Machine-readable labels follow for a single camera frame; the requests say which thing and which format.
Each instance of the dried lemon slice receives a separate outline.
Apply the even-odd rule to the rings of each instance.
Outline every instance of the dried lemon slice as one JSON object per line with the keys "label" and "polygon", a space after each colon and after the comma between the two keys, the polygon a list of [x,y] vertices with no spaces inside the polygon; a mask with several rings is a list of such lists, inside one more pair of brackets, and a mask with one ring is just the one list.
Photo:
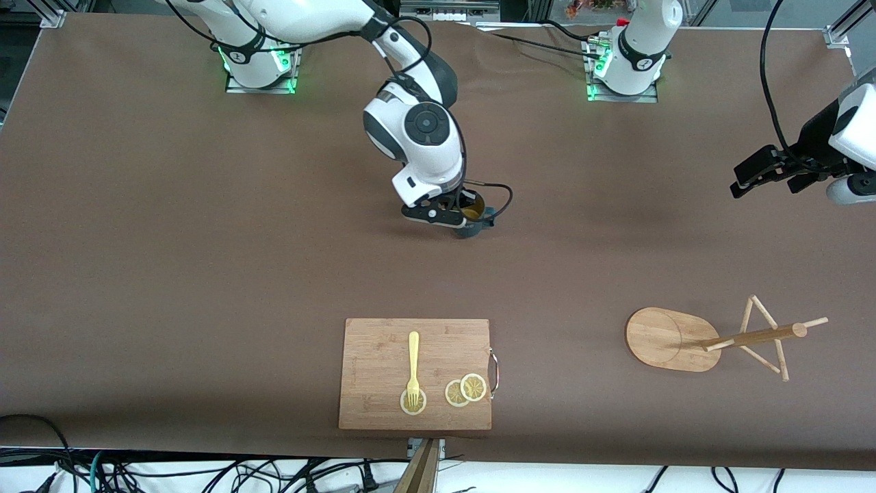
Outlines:
{"label": "dried lemon slice", "polygon": [[416,416],[423,412],[424,409],[426,409],[426,392],[423,392],[423,389],[420,389],[420,399],[417,401],[417,405],[411,408],[407,407],[407,390],[402,390],[399,405],[401,406],[401,410],[404,411],[406,414]]}
{"label": "dried lemon slice", "polygon": [[446,398],[447,402],[454,407],[463,407],[469,403],[469,399],[466,399],[463,395],[459,382],[461,382],[461,380],[454,380],[453,382],[448,383],[447,387],[444,388],[444,398]]}
{"label": "dried lemon slice", "polygon": [[469,373],[464,376],[459,386],[463,392],[463,397],[471,402],[479,401],[487,395],[487,382],[477,373]]}

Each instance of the wooden post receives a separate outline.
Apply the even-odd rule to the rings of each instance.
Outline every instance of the wooden post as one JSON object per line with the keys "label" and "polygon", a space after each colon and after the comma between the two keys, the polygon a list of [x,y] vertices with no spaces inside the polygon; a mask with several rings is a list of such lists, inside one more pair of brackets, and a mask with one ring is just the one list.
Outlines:
{"label": "wooden post", "polygon": [[392,493],[434,493],[441,441],[424,439]]}
{"label": "wooden post", "polygon": [[806,337],[805,324],[782,325],[776,329],[764,329],[757,332],[742,332],[730,337],[719,337],[717,339],[704,340],[700,344],[706,351],[714,351],[722,347],[740,347],[769,342],[771,340],[782,340],[792,337]]}

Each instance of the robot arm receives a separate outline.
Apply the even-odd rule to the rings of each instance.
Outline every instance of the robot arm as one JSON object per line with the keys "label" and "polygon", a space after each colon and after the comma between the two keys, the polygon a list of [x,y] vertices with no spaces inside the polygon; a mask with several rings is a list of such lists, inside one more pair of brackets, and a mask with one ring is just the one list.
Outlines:
{"label": "robot arm", "polygon": [[611,57],[597,70],[596,77],[619,94],[644,92],[660,77],[669,41],[683,17],[678,0],[639,0],[630,24],[609,31]]}
{"label": "robot arm", "polygon": [[862,75],[821,110],[790,146],[793,156],[764,146],[733,171],[735,198],[768,182],[788,180],[791,193],[837,178],[827,188],[836,204],[876,202],[876,68]]}
{"label": "robot arm", "polygon": [[[225,38],[220,41],[253,45],[252,29],[222,0],[167,1],[201,16],[218,39]],[[199,6],[208,3],[210,8]],[[397,19],[371,0],[237,0],[236,4],[252,25],[292,45],[356,34],[372,43],[387,63],[389,59],[398,62],[402,68],[392,70],[393,75],[365,107],[363,121],[371,142],[402,163],[392,178],[405,204],[402,213],[412,220],[454,228],[465,227],[472,220],[462,209],[476,202],[478,195],[462,188],[462,137],[447,110],[456,102],[457,81],[444,60],[396,25]],[[258,39],[265,42],[264,36]],[[233,68],[237,79],[241,68]],[[267,78],[274,75],[280,74],[268,70]]]}
{"label": "robot arm", "polygon": [[[292,67],[289,45],[266,38],[264,29],[254,32],[222,0],[156,0],[172,8],[183,8],[197,15],[217,41],[225,67],[234,79],[248,88],[265,88],[274,84]],[[258,25],[247,11],[240,15],[251,25]]]}

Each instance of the metal handle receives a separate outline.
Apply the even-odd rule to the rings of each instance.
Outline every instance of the metal handle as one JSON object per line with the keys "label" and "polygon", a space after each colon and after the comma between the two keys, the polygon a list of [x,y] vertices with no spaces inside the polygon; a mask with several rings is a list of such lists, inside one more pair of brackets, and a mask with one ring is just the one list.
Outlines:
{"label": "metal handle", "polygon": [[496,355],[496,352],[492,350],[492,347],[490,348],[490,357],[496,363],[496,385],[490,389],[490,399],[492,399],[496,396],[496,390],[498,390],[498,356]]}

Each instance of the wooden stand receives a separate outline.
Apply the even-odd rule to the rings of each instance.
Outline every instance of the wooden stand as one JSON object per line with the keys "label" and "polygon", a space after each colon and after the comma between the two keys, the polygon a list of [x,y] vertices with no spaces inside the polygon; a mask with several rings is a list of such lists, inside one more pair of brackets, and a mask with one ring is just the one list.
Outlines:
{"label": "wooden stand", "polygon": [[392,493],[433,493],[438,476],[441,445],[438,439],[425,439],[405,468]]}
{"label": "wooden stand", "polygon": [[[747,332],[754,306],[763,314],[769,329]],[[780,374],[781,380],[787,382],[788,364],[781,346],[782,340],[806,337],[810,327],[826,324],[827,321],[827,318],[817,318],[801,324],[779,326],[763,303],[751,295],[745,304],[739,334],[735,336],[718,337],[709,322],[693,315],[662,308],[645,308],[634,313],[627,322],[626,342],[633,355],[647,365],[696,372],[714,367],[721,357],[722,348],[738,347],[774,373]],[[748,348],[769,341],[775,344],[778,367]]]}

